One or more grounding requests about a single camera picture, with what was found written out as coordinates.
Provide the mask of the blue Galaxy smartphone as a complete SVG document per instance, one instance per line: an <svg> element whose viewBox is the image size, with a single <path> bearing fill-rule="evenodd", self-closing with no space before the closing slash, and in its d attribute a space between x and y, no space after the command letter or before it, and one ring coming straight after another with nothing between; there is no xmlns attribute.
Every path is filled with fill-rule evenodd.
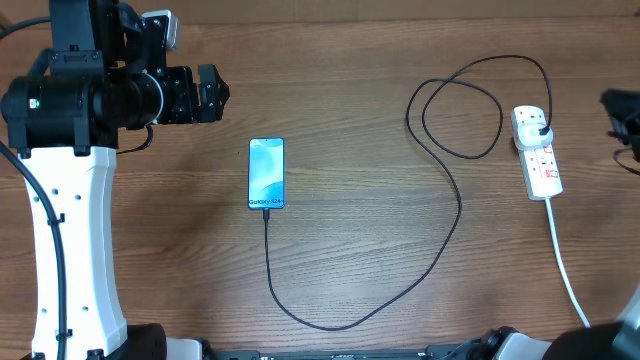
<svg viewBox="0 0 640 360"><path fill-rule="evenodd" d="M253 210L285 206L285 143L283 138L254 138L249 142L248 207Z"/></svg>

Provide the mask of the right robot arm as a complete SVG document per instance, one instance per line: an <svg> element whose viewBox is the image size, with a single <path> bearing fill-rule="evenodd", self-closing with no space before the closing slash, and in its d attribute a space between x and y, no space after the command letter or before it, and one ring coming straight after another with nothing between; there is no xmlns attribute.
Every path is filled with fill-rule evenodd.
<svg viewBox="0 0 640 360"><path fill-rule="evenodd" d="M514 143L528 198L542 201L547 210L549 229L556 262L569 298L583 326L566 332L554 341L531 338L511 327L490 330L479 340L469 343L466 359L621 359L639 357L639 294L635 293L614 323L592 326L582 310L562 261L551 199L563 192L552 135L534 135L533 127L550 120L535 106L513 109L511 123Z"/></svg>

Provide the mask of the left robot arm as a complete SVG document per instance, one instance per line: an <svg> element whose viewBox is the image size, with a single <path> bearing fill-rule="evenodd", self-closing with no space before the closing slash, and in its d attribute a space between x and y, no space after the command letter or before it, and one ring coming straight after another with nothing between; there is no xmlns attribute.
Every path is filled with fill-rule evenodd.
<svg viewBox="0 0 640 360"><path fill-rule="evenodd" d="M22 174L34 229L33 359L210 359L202 339L131 325L117 293L111 222L120 129L212 123L230 92L215 66L171 67L169 10L53 1L52 44L1 100L3 156Z"/></svg>

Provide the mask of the white charger plug adapter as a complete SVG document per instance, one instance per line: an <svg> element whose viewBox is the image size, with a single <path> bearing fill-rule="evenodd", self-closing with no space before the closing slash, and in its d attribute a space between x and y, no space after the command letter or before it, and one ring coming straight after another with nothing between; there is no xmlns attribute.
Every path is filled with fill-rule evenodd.
<svg viewBox="0 0 640 360"><path fill-rule="evenodd" d="M515 128L514 141L520 151L532 151L548 146L553 141L550 128L540 128L538 124L518 124Z"/></svg>

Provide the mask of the white power strip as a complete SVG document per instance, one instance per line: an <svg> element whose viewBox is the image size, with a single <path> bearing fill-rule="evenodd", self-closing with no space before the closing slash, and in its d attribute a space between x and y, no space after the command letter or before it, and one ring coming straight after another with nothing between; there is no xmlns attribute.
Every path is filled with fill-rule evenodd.
<svg viewBox="0 0 640 360"><path fill-rule="evenodd" d="M513 138L518 124L538 124L540 128L547 125L543 110L531 105L515 107L511 112L511 123ZM518 150L518 154L530 200L544 201L563 192L552 143L532 151Z"/></svg>

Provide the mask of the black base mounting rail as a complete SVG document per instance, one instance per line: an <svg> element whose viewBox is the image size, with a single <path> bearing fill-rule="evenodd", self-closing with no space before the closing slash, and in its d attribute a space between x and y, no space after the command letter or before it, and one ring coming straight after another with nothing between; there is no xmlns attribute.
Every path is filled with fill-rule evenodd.
<svg viewBox="0 0 640 360"><path fill-rule="evenodd" d="M432 345L422 350L349 350L267 353L257 350L215 351L208 341L167 339L167 360L430 360L470 359L480 344L472 339L461 344Z"/></svg>

